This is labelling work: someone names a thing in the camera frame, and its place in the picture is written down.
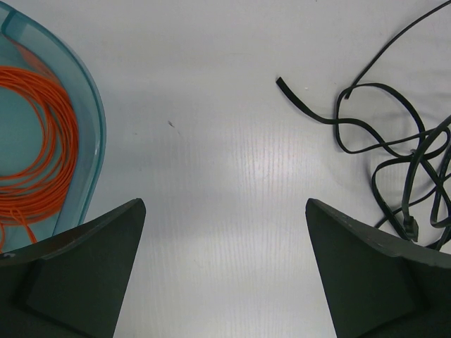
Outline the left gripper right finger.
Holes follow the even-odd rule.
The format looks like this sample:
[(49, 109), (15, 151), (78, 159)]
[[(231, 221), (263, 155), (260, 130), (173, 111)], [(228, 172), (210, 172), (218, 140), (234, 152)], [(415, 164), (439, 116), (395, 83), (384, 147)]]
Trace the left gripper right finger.
[(306, 204), (337, 337), (449, 337), (450, 255)]

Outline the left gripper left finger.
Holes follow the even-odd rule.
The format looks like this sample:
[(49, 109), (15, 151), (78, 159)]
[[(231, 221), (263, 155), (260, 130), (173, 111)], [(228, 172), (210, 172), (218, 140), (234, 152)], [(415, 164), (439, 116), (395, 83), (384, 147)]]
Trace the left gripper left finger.
[(112, 337), (142, 236), (133, 199), (1, 255), (2, 337)]

